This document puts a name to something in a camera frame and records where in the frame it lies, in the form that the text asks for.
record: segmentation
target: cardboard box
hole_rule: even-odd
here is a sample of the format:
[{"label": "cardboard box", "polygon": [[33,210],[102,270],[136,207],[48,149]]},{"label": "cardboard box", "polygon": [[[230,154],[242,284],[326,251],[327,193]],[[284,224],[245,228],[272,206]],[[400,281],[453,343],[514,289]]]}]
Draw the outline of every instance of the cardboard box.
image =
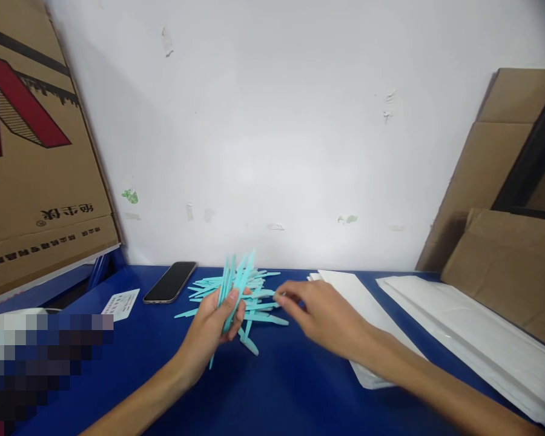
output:
[{"label": "cardboard box", "polygon": [[[95,227],[96,237],[60,241]],[[0,0],[0,294],[117,243],[81,104],[45,7],[40,0]]]},{"label": "cardboard box", "polygon": [[490,208],[545,106],[545,70],[501,68],[472,125],[416,265],[442,271],[471,208]]},{"label": "cardboard box", "polygon": [[545,220],[472,210],[442,280],[545,343]]}]

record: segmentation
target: pile of plastic sticks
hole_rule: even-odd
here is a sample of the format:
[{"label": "pile of plastic sticks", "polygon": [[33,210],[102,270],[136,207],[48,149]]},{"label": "pile of plastic sticks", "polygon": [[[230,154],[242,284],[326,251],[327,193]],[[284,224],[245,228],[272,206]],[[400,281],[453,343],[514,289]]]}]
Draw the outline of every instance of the pile of plastic sticks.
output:
[{"label": "pile of plastic sticks", "polygon": [[[240,342],[254,353],[254,355],[258,355],[259,349],[248,337],[253,322],[270,322],[278,325],[288,325],[289,322],[270,314],[270,311],[279,307],[278,303],[274,301],[264,302],[265,299],[270,299],[274,295],[273,290],[263,289],[265,277],[278,276],[280,272],[268,272],[266,270],[258,271],[253,268],[253,266],[254,252],[250,255],[245,254],[238,265],[236,265],[236,255],[232,256],[230,262],[229,258],[226,257],[221,277],[209,277],[207,279],[198,280],[193,283],[193,286],[189,286],[188,289],[192,291],[189,296],[190,301],[201,303],[206,296],[213,292],[217,292],[218,289],[221,288],[222,290],[220,291],[218,298],[218,307],[220,307],[230,291],[233,288],[237,288],[239,290],[239,297],[236,301],[236,308],[240,303],[240,299],[243,299],[246,303],[246,313],[244,316],[246,328],[243,329],[241,327],[239,330]],[[243,293],[245,288],[249,288],[251,294],[245,295]],[[191,317],[196,315],[196,312],[198,312],[198,309],[193,309],[180,313],[179,315],[174,316],[174,318]],[[224,323],[224,328],[222,329],[223,333],[230,330],[235,313],[236,309],[234,309]],[[212,356],[212,359],[210,360],[210,368],[212,368],[213,360],[214,356]]]}]

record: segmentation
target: forearm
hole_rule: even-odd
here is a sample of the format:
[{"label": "forearm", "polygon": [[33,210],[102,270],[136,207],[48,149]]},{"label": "forearm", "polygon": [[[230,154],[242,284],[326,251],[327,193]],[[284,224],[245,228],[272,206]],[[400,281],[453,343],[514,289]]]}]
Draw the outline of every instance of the forearm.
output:
[{"label": "forearm", "polygon": [[140,435],[188,390],[188,384],[176,354],[143,386],[81,434]]},{"label": "forearm", "polygon": [[367,351],[361,364],[405,388],[469,435],[530,435],[541,430],[379,331],[387,350]]}]

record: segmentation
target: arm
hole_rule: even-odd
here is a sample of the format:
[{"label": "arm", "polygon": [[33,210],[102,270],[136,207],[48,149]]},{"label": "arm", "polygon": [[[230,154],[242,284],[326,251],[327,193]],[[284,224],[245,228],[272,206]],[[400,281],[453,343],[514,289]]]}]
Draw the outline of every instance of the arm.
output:
[{"label": "arm", "polygon": [[[328,283],[286,282],[274,296],[307,337],[426,402],[469,435],[543,434],[540,429],[373,327]],[[303,310],[299,301],[305,303]]]},{"label": "arm", "polygon": [[[250,290],[246,288],[244,293],[249,294]],[[214,292],[204,298],[176,355],[82,436],[140,435],[196,384],[218,344],[231,341],[244,319],[246,305],[241,301],[234,324],[222,335],[224,321],[234,310],[238,290],[232,290],[220,307],[218,295],[219,292]]]}]

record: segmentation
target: red logo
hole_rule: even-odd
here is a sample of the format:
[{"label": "red logo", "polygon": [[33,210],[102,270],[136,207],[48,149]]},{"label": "red logo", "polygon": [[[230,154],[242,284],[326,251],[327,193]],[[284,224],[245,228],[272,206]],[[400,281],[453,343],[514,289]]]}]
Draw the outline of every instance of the red logo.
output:
[{"label": "red logo", "polygon": [[12,133],[42,147],[71,144],[21,78],[3,59],[0,59],[0,120]]}]

